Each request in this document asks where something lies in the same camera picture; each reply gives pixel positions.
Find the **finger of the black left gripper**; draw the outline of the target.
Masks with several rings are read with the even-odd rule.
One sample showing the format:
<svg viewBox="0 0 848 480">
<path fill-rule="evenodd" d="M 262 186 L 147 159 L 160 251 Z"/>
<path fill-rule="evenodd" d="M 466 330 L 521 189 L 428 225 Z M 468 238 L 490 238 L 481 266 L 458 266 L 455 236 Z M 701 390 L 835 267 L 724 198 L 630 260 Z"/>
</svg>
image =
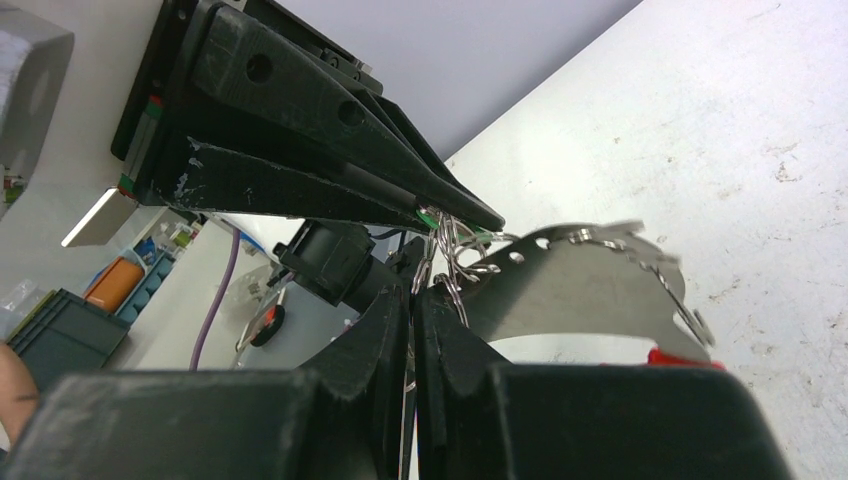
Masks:
<svg viewBox="0 0 848 480">
<path fill-rule="evenodd" d="M 475 226 L 504 219 L 465 189 L 392 103 L 228 6 L 215 11 L 191 83 L 215 108 L 189 136 L 330 180 L 380 203 L 434 207 Z"/>
<path fill-rule="evenodd" d="M 150 190 L 186 210 L 427 230 L 413 203 L 380 203 L 315 174 L 183 133 L 165 144 Z"/>
</svg>

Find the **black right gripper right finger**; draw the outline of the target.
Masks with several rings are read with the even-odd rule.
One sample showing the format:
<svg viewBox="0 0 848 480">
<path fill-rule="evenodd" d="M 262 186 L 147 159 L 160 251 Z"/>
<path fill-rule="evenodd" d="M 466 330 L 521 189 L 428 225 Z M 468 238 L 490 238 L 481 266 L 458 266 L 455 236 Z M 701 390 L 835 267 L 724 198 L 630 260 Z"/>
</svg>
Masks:
<svg viewBox="0 0 848 480">
<path fill-rule="evenodd" d="M 423 479 L 788 479 L 757 403 L 695 365 L 514 364 L 441 292 L 413 307 Z"/>
</svg>

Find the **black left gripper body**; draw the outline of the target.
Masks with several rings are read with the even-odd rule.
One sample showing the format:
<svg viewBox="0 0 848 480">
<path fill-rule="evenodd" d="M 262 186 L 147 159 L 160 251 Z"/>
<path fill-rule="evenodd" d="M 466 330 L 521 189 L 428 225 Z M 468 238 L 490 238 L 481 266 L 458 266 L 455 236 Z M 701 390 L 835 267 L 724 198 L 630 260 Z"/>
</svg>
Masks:
<svg viewBox="0 0 848 480">
<path fill-rule="evenodd" d="M 383 85 L 371 69 L 347 49 L 276 1 L 230 1 L 232 8 L 255 18 L 313 56 L 381 94 Z M 196 1 L 164 1 L 148 40 L 140 67 L 111 144 L 111 153 L 124 162 L 118 189 L 137 199 L 135 186 L 156 125 L 164 109 L 166 86 L 177 64 Z"/>
</svg>

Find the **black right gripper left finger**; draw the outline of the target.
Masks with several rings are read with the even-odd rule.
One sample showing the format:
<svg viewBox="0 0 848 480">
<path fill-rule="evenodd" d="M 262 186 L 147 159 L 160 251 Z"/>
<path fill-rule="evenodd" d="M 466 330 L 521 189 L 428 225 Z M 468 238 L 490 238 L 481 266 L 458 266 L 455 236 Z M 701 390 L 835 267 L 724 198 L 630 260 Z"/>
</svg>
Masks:
<svg viewBox="0 0 848 480">
<path fill-rule="evenodd" d="M 72 375 L 46 395 L 5 479 L 395 479 L 408 296 L 288 371 Z"/>
</svg>

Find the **green key tag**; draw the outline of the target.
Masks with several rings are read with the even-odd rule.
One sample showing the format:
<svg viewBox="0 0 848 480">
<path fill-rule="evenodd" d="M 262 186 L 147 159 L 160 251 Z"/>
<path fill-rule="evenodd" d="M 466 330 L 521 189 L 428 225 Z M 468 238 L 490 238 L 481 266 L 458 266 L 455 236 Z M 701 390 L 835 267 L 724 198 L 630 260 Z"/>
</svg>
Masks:
<svg viewBox="0 0 848 480">
<path fill-rule="evenodd" d="M 431 230 L 437 230 L 439 228 L 442 218 L 441 212 L 439 210 L 429 207 L 419 207 L 416 213 L 419 219 L 424 224 L 426 224 Z M 460 238 L 471 237 L 472 235 L 490 234 L 488 230 L 482 229 L 475 225 L 463 223 L 455 217 L 452 218 L 452 222 L 453 226 L 457 230 L 457 235 Z"/>
</svg>

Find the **steel key holder red handle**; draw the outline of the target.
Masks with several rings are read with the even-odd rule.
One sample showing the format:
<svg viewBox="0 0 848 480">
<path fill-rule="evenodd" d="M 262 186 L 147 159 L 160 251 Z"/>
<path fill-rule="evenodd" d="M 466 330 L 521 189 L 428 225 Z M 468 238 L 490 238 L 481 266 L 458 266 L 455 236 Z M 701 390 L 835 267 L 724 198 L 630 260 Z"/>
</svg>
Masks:
<svg viewBox="0 0 848 480">
<path fill-rule="evenodd" d="M 441 212 L 427 237 L 414 292 L 442 288 L 461 325 L 491 342 L 541 334 L 651 340 L 648 360 L 704 365 L 715 337 L 685 304 L 678 256 L 642 238 L 640 220 L 555 224 L 523 237 L 460 238 Z"/>
</svg>

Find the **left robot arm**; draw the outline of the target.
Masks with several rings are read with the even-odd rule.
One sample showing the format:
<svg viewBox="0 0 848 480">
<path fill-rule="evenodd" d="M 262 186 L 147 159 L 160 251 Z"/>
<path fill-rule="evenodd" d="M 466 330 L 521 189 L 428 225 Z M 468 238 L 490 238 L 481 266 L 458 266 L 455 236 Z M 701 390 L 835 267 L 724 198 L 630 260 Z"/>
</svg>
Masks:
<svg viewBox="0 0 848 480">
<path fill-rule="evenodd" d="M 142 205 L 302 219 L 274 256 L 358 311 L 400 277 L 370 226 L 504 226 L 358 58 L 272 1 L 163 2 L 111 151 Z"/>
</svg>

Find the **orange object in tray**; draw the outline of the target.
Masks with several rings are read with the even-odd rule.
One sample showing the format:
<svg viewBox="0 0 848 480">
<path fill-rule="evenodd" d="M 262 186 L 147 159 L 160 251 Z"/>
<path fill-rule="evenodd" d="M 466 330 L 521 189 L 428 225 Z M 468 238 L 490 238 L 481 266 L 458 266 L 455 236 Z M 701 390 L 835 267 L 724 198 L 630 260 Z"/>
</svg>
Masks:
<svg viewBox="0 0 848 480">
<path fill-rule="evenodd" d="M 141 266 L 124 257 L 117 257 L 86 289 L 83 299 L 106 312 L 115 313 L 144 274 Z"/>
</svg>

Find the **dark grey storage crate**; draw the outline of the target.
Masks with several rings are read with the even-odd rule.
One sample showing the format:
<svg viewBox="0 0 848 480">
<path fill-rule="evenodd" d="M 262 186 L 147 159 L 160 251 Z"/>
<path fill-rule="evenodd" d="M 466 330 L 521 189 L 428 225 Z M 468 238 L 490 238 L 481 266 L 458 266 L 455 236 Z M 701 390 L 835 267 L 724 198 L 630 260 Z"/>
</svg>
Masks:
<svg viewBox="0 0 848 480">
<path fill-rule="evenodd" d="M 130 324 L 65 290 L 50 292 L 7 340 L 47 391 L 66 375 L 99 370 L 130 330 Z"/>
</svg>

